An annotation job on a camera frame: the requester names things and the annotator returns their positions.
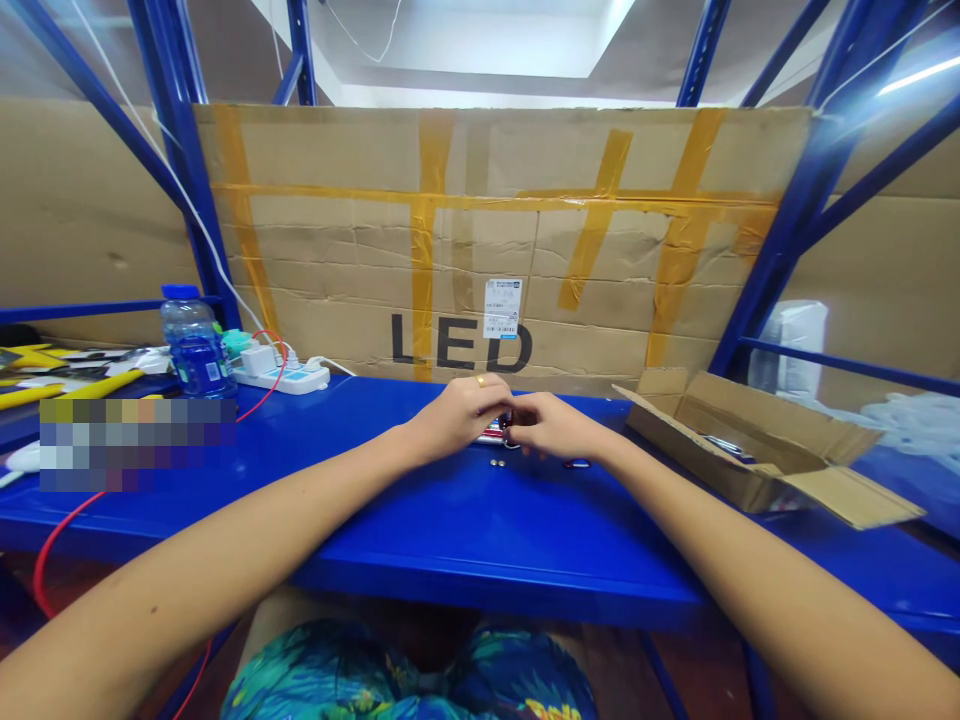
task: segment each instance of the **white power strip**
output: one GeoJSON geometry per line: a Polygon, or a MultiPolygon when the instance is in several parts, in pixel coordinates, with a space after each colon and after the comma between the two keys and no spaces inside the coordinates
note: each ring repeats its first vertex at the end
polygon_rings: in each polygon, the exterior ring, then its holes
{"type": "MultiPolygon", "coordinates": [[[[242,368],[234,368],[233,376],[238,383],[252,385],[253,387],[262,387],[269,390],[277,381],[277,375],[280,374],[280,368],[274,368],[262,375],[248,375],[242,368]]],[[[287,368],[283,377],[280,378],[280,384],[277,385],[279,392],[285,392],[290,395],[306,395],[314,390],[326,390],[330,383],[330,370],[320,367],[318,370],[306,370],[300,366],[296,370],[287,368]]]]}

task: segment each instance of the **cardboard wall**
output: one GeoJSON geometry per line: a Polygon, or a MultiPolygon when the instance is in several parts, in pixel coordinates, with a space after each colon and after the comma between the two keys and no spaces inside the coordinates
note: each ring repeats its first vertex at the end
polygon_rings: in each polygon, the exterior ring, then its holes
{"type": "MultiPolygon", "coordinates": [[[[838,184],[851,187],[952,97],[932,83],[892,101],[858,146],[838,184]]],[[[826,352],[960,379],[960,132],[871,199],[800,261],[783,299],[830,309],[826,352]]],[[[824,368],[819,399],[859,410],[889,392],[919,392],[824,368]]]]}
{"type": "MultiPolygon", "coordinates": [[[[4,307],[158,298],[162,283],[198,282],[183,216],[89,103],[0,98],[0,158],[4,307]]],[[[156,312],[35,325],[83,341],[161,338],[156,312]]]]}
{"type": "Polygon", "coordinates": [[[706,367],[806,139],[803,109],[196,108],[231,271],[301,355],[609,394],[706,367]],[[492,279],[518,338],[483,337],[492,279]]]}

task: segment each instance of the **plastic bottle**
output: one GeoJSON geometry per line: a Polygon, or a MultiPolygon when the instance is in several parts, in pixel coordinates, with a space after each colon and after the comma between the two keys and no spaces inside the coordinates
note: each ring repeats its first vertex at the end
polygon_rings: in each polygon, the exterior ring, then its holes
{"type": "Polygon", "coordinates": [[[200,300],[195,285],[164,285],[160,306],[163,337],[183,388],[193,398],[231,398],[237,394],[213,310],[200,300]]]}

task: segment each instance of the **blue steel beam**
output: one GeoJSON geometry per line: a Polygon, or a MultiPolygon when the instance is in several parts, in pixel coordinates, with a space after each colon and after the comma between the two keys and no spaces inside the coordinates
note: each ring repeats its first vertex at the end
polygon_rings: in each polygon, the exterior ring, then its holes
{"type": "Polygon", "coordinates": [[[190,102],[199,88],[177,46],[178,35],[189,26],[179,15],[176,0],[128,0],[128,7],[157,115],[175,138],[164,134],[167,157],[213,241],[211,249],[193,214],[184,213],[200,282],[205,294],[221,298],[220,307],[215,309],[219,310],[217,317],[224,328],[239,328],[240,311],[228,282],[230,270],[190,102]],[[226,278],[218,272],[216,259],[226,278]]]}
{"type": "MultiPolygon", "coordinates": [[[[200,299],[208,305],[217,306],[220,304],[220,298],[216,295],[207,295],[200,299]]],[[[41,305],[32,308],[0,308],[0,324],[156,310],[165,302],[166,300],[163,299],[131,300],[129,302],[118,303],[83,303],[79,305],[41,305]]]]}
{"type": "MultiPolygon", "coordinates": [[[[837,83],[851,77],[899,39],[925,8],[925,0],[850,0],[830,41],[808,104],[822,103],[835,88],[824,86],[821,76],[837,83]]],[[[842,112],[843,108],[855,105],[858,96],[870,96],[871,88],[889,73],[901,51],[902,45],[888,52],[851,83],[848,92],[837,96],[836,107],[842,112]]],[[[800,257],[796,250],[800,235],[823,211],[840,178],[859,133],[847,133],[837,142],[838,124],[833,118],[814,120],[810,140],[783,196],[780,212],[710,363],[710,372],[715,375],[738,377],[744,371],[749,353],[739,340],[756,337],[763,330],[800,257]]]]}
{"type": "Polygon", "coordinates": [[[650,637],[650,633],[648,632],[638,630],[637,635],[640,636],[640,647],[643,649],[644,655],[647,656],[650,668],[653,670],[653,674],[657,676],[657,682],[660,683],[663,696],[667,699],[667,704],[670,706],[670,712],[673,713],[673,720],[688,720],[690,716],[687,714],[687,708],[683,704],[683,698],[680,697],[680,692],[677,690],[677,686],[673,683],[673,678],[670,677],[670,673],[667,671],[667,665],[663,662],[663,658],[657,651],[656,643],[653,642],[653,638],[650,637]]]}
{"type": "Polygon", "coordinates": [[[746,640],[741,642],[750,687],[750,708],[753,720],[777,720],[777,699],[770,684],[770,671],[760,654],[746,640]]]}
{"type": "Polygon", "coordinates": [[[827,367],[837,368],[838,370],[846,370],[857,373],[858,375],[874,377],[878,380],[887,380],[888,382],[895,382],[900,385],[907,385],[929,392],[938,392],[943,395],[960,397],[960,382],[954,380],[944,380],[942,378],[930,377],[929,375],[918,375],[917,373],[907,372],[906,370],[895,370],[894,368],[884,367],[883,365],[873,365],[871,363],[860,362],[859,360],[836,357],[835,355],[824,355],[823,353],[797,350],[796,348],[788,348],[783,345],[774,345],[773,343],[764,342],[757,338],[742,338],[740,342],[746,347],[755,350],[765,350],[766,352],[786,355],[787,357],[796,358],[797,360],[808,360],[818,365],[826,365],[827,367]]]}
{"type": "Polygon", "coordinates": [[[790,59],[800,46],[800,43],[803,42],[807,33],[810,32],[810,28],[813,27],[813,24],[829,4],[830,0],[810,0],[810,2],[807,3],[803,12],[800,13],[800,17],[797,18],[793,27],[790,28],[790,31],[786,34],[786,37],[783,38],[780,46],[773,53],[767,66],[761,71],[753,87],[747,92],[747,96],[743,99],[743,102],[740,103],[740,107],[757,106],[761,98],[763,98],[764,93],[770,89],[770,85],[773,84],[773,81],[777,79],[777,75],[783,70],[783,66],[787,64],[787,60],[790,59]]]}
{"type": "Polygon", "coordinates": [[[303,55],[295,53],[290,58],[290,64],[287,65],[286,72],[283,73],[283,79],[280,81],[280,87],[277,88],[277,94],[273,96],[274,105],[286,105],[293,97],[293,91],[300,80],[300,73],[303,70],[303,55]]]}
{"type": "Polygon", "coordinates": [[[147,143],[38,0],[14,0],[13,9],[36,35],[47,51],[70,76],[83,96],[103,116],[161,189],[183,212],[189,212],[170,170],[147,143]]]}
{"type": "Polygon", "coordinates": [[[293,56],[303,58],[303,66],[297,78],[297,94],[301,105],[317,104],[317,80],[313,74],[313,40],[310,38],[310,14],[307,0],[287,0],[290,16],[290,48],[293,56]]]}
{"type": "Polygon", "coordinates": [[[713,62],[713,54],[717,50],[720,31],[729,9],[730,0],[707,0],[704,4],[700,27],[693,39],[690,59],[687,60],[687,69],[680,84],[677,107],[696,107],[700,103],[703,86],[707,83],[707,73],[710,72],[710,63],[713,62]]]}
{"type": "Polygon", "coordinates": [[[203,82],[203,71],[200,69],[200,56],[197,54],[197,43],[193,36],[193,25],[190,23],[190,10],[187,0],[173,0],[176,4],[171,17],[175,20],[176,46],[180,52],[181,62],[186,70],[190,82],[188,92],[190,102],[206,105],[207,87],[203,82]]]}
{"type": "Polygon", "coordinates": [[[960,94],[827,208],[797,241],[805,253],[883,188],[960,128],[960,94]]]}

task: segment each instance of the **blue bottle cap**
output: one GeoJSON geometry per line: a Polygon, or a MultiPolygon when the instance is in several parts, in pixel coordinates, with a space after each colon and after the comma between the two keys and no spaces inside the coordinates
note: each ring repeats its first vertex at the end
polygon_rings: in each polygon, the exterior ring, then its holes
{"type": "Polygon", "coordinates": [[[196,285],[161,285],[160,289],[167,300],[196,300],[200,297],[196,285]]]}

